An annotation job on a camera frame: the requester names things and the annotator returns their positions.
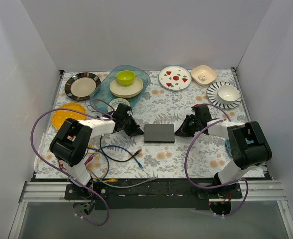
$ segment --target cable connector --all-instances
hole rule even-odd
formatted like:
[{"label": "cable connector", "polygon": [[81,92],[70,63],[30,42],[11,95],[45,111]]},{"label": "cable connector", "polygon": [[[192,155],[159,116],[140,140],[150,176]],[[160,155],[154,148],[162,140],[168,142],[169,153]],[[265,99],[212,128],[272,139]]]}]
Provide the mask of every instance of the cable connector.
[{"label": "cable connector", "polygon": [[139,149],[137,152],[135,152],[134,153],[134,155],[133,156],[137,156],[139,153],[141,153],[142,152],[142,149]]},{"label": "cable connector", "polygon": [[104,180],[104,182],[109,182],[109,183],[114,183],[117,182],[118,180],[116,178],[112,178],[112,179],[108,179],[108,180]]},{"label": "cable connector", "polygon": [[153,180],[155,180],[155,179],[157,179],[157,177],[151,177],[151,178],[149,178],[147,181],[150,182],[150,181],[153,181]]},{"label": "cable connector", "polygon": [[138,162],[138,166],[139,166],[140,169],[142,169],[144,171],[142,165],[139,162]]}]

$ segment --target beige plate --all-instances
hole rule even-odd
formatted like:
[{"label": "beige plate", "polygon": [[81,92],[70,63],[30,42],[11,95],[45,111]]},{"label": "beige plate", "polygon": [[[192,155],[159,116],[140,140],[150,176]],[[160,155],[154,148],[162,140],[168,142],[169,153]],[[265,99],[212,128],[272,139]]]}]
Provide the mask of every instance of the beige plate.
[{"label": "beige plate", "polygon": [[201,65],[191,71],[191,76],[201,86],[207,86],[216,80],[216,72],[209,66]]},{"label": "beige plate", "polygon": [[117,79],[114,79],[110,83],[109,88],[111,93],[115,96],[127,99],[136,96],[138,93],[141,92],[143,88],[143,82],[140,78],[135,77],[132,84],[128,86],[123,86],[117,81]]}]

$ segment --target lime green bowl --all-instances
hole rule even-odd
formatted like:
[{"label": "lime green bowl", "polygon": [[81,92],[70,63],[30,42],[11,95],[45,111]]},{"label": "lime green bowl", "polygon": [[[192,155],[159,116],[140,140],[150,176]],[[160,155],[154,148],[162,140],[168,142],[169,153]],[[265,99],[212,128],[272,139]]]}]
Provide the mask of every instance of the lime green bowl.
[{"label": "lime green bowl", "polygon": [[135,76],[133,71],[120,71],[117,74],[117,80],[121,85],[128,86],[133,82]]}]

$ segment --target glass panel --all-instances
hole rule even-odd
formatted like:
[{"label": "glass panel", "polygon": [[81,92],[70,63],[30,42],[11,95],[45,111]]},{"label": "glass panel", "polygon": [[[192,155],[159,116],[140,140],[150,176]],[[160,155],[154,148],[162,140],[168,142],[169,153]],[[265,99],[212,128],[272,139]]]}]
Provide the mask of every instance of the glass panel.
[{"label": "glass panel", "polygon": [[[93,211],[89,217],[102,221],[105,215]],[[74,216],[72,203],[28,203],[19,238],[86,237],[286,239],[288,235],[276,201],[246,202],[224,219],[194,209],[113,209],[102,227]]]}]

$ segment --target strawberry print plate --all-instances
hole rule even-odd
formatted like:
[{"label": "strawberry print plate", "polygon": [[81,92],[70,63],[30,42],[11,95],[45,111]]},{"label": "strawberry print plate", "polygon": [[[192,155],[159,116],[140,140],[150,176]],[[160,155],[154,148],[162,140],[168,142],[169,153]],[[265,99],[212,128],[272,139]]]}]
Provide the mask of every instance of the strawberry print plate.
[{"label": "strawberry print plate", "polygon": [[161,70],[158,79],[161,85],[172,91],[184,90],[192,81],[189,71],[180,66],[165,67]]}]

